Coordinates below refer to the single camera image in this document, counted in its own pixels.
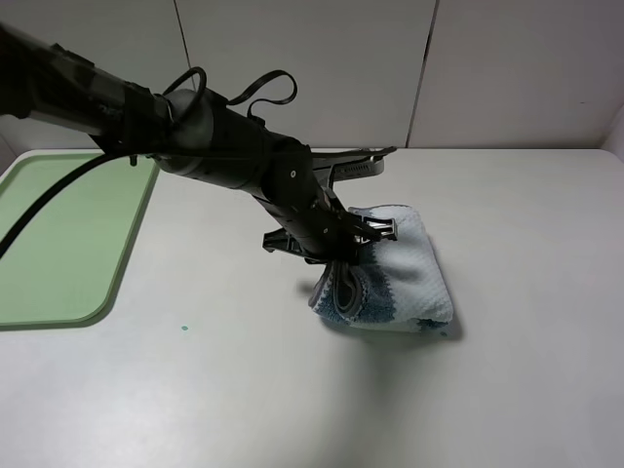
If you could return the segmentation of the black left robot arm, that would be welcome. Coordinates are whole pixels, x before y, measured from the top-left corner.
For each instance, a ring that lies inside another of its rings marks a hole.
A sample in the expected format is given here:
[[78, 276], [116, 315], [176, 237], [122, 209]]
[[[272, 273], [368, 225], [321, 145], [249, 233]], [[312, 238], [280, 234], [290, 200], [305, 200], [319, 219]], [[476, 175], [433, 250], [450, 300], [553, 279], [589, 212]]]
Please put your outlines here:
[[176, 80], [155, 94], [9, 25], [1, 111], [88, 135], [101, 150], [97, 165], [144, 156], [164, 172], [250, 194], [278, 222], [263, 238], [270, 252], [355, 263], [362, 246], [397, 236], [394, 220], [350, 213], [332, 189], [336, 179], [380, 172], [384, 150], [315, 152], [205, 85]]

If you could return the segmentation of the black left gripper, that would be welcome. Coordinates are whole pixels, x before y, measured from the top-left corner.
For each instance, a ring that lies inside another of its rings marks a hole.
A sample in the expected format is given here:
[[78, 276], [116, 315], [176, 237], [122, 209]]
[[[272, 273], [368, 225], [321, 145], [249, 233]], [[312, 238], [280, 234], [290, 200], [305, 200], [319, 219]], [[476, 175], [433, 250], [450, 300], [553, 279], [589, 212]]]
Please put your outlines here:
[[285, 193], [282, 200], [262, 199], [260, 205], [281, 225], [264, 235], [262, 247], [270, 253], [299, 256], [309, 263], [354, 263], [360, 243], [398, 240], [394, 218], [349, 214], [335, 197], [328, 198], [319, 191], [301, 196]]

